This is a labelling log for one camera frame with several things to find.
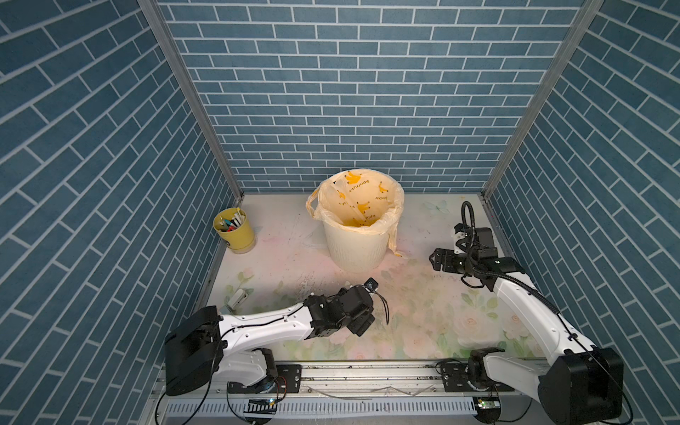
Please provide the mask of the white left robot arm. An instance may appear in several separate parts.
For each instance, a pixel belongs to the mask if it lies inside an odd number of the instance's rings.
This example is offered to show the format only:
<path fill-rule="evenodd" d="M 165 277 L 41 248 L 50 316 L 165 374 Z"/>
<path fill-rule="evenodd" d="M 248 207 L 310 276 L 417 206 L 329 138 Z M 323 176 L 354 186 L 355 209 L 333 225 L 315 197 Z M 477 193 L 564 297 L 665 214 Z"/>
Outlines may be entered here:
<path fill-rule="evenodd" d="M 269 345 L 328 338 L 342 329 L 362 336 L 375 321 L 377 288 L 370 278 L 333 296 L 311 295 L 294 306 L 251 315 L 199 309 L 166 336 L 166 394 L 195 391 L 215 375 L 264 391 L 278 377 Z"/>

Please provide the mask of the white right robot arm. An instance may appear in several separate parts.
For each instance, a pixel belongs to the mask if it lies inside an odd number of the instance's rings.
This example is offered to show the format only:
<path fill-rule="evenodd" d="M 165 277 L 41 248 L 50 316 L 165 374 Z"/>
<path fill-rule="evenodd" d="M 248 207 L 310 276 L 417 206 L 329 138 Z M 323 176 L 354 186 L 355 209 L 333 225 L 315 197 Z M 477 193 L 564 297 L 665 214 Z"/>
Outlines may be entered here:
<path fill-rule="evenodd" d="M 564 319 L 515 259 L 498 258 L 494 250 L 474 257 L 437 248 L 430 263 L 437 272 L 478 279 L 519 318 L 545 355 L 531 361 L 499 348 L 474 350 L 467 368 L 473 388 L 490 391 L 505 384 L 540 403 L 555 424 L 607 423 L 630 405 L 622 358 Z"/>

